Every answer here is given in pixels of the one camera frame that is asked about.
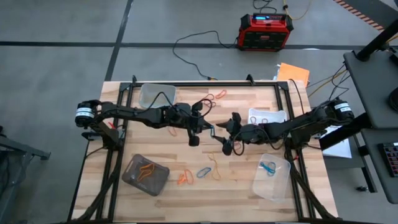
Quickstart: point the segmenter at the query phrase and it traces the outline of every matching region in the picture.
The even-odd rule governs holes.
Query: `orange paper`
[[[307,87],[309,78],[310,71],[307,69],[288,65],[286,63],[282,63],[280,65],[278,80],[302,80],[304,82],[304,86]]]

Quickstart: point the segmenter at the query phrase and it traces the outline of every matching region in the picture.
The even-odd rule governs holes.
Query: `wooden table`
[[[119,82],[105,82],[100,100],[116,103],[119,84]],[[305,88],[300,82],[297,82],[297,85],[304,110],[310,111]],[[180,87],[177,88],[176,102],[192,105],[208,93],[216,95],[222,90],[227,90],[227,95],[215,100],[216,106],[205,117],[211,124],[230,119],[232,112],[238,112],[243,119],[242,124],[246,124],[249,108],[267,111],[278,110],[275,90],[264,86]],[[132,107],[139,107],[139,91],[139,88],[134,89]],[[302,110],[292,82],[289,82],[289,91],[294,114],[298,116],[302,114]],[[283,91],[281,95],[284,109],[286,109]],[[228,133],[221,128],[216,128],[216,133],[218,136],[228,136]],[[152,129],[141,123],[130,121],[126,132],[122,173],[132,156],[141,154],[168,167],[170,176],[164,191],[157,197],[152,197],[120,179],[114,222],[277,222],[297,220],[290,181],[288,181],[285,201],[282,203],[263,199],[251,190],[252,180],[261,155],[268,153],[283,158],[284,148],[275,151],[268,144],[261,146],[250,144],[246,146],[242,156],[225,156],[221,152],[221,144],[210,138],[209,131],[204,131],[199,134],[199,137],[200,145],[190,147],[186,130],[177,129],[177,136],[173,137],[168,128]],[[312,140],[310,144],[318,146],[318,141]],[[91,142],[88,146],[88,153],[101,146],[101,141]],[[195,175],[206,166],[213,167],[214,162],[208,158],[211,153],[214,153],[218,161],[221,180],[215,180],[211,175],[207,175],[202,179],[195,177],[193,185],[177,185],[178,177],[185,169],[190,169]],[[322,152],[318,149],[305,148],[303,156],[311,189],[328,211],[337,216]],[[87,158],[81,176],[73,218],[79,217],[99,192],[105,158],[106,150],[98,151]],[[106,206],[109,197],[110,194],[105,201],[104,216],[108,212]],[[308,211],[301,189],[300,197],[306,215]]]

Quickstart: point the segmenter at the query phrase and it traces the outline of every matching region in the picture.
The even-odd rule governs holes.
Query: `yellow cable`
[[[285,10],[286,10],[286,14],[287,14],[292,20],[299,20],[299,19],[303,18],[303,17],[306,15],[306,13],[308,12],[308,10],[310,9],[311,3],[312,3],[312,0],[310,0],[310,2],[309,2],[309,4],[308,4],[308,7],[307,7],[307,10],[305,10],[304,14],[303,14],[302,16],[298,17],[298,18],[293,18],[293,17],[289,14],[289,11],[287,10],[287,8],[285,9]]]
[[[391,39],[387,40],[386,43],[388,44],[389,42],[395,40],[396,38],[398,38],[398,35],[395,35],[395,36],[391,37]]]
[[[218,165],[217,165],[216,157],[214,156],[214,152],[212,152],[212,155],[213,155],[213,158],[211,158],[209,155],[207,155],[207,156],[209,157],[209,159],[210,159],[211,161],[214,161],[214,163],[215,163],[214,170],[217,172],[218,178],[214,177],[214,173],[215,173],[214,171],[211,172],[211,176],[212,176],[213,179],[215,179],[215,180],[221,180],[221,175],[220,175],[220,173],[218,172]]]
[[[325,82],[324,84],[320,85],[315,91],[313,91],[311,94],[309,94],[308,97],[311,97],[314,93],[316,93],[320,88],[324,87],[326,84],[330,83],[332,80],[334,80],[335,78],[339,77],[341,74],[343,74],[345,71],[347,71],[347,69],[344,69],[343,71],[337,73],[331,80]]]

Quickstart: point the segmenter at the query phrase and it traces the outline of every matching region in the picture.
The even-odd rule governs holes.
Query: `red portable power station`
[[[285,47],[292,19],[286,14],[254,13],[241,18],[238,48],[240,50],[280,51]]]

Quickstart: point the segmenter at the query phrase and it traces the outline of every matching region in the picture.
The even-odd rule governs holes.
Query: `gray concrete floor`
[[[308,1],[290,2],[291,13],[300,15]],[[126,3],[2,0],[0,21],[6,22],[0,22],[0,41],[114,42]],[[280,9],[282,1],[275,0],[271,6]],[[171,43],[194,32],[215,29],[221,40],[229,43],[236,37],[239,18],[253,11],[251,0],[135,0],[123,41]],[[378,34],[332,0],[314,1],[308,15],[294,26],[288,44],[363,45]],[[208,34],[187,42],[215,43],[216,37]],[[311,82],[334,74],[347,51],[177,49],[204,74],[220,80],[239,80],[248,73],[257,79],[272,78],[275,65],[285,62],[309,69]],[[66,220],[86,146],[74,123],[76,104],[99,97],[111,53],[112,48],[96,47],[0,47],[0,124],[10,138],[52,152],[49,161],[34,159],[29,166],[13,220]],[[130,80],[132,75],[139,80],[201,80],[196,70],[175,58],[169,48],[121,49],[112,80]],[[356,115],[361,114],[363,107],[352,81],[348,79],[343,86],[351,88],[343,99]],[[331,90],[331,85],[324,87],[310,98],[311,104],[327,99]],[[359,193],[354,189],[364,184],[359,169],[328,173],[340,217],[394,222],[393,211],[398,206],[387,202],[377,178],[379,193]]]

